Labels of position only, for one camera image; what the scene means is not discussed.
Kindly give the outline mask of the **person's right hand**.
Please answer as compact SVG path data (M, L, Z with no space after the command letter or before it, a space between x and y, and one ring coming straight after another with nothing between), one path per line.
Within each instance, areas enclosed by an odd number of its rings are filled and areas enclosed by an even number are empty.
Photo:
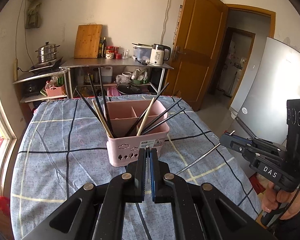
M263 194L262 210L270 213L270 211L277 209L279 203L290 203L296 195L296 191L289 193L283 190L274 190L275 184L271 181ZM288 210L282 215L281 220L287 220L297 215L300 212L300 192L294 199Z

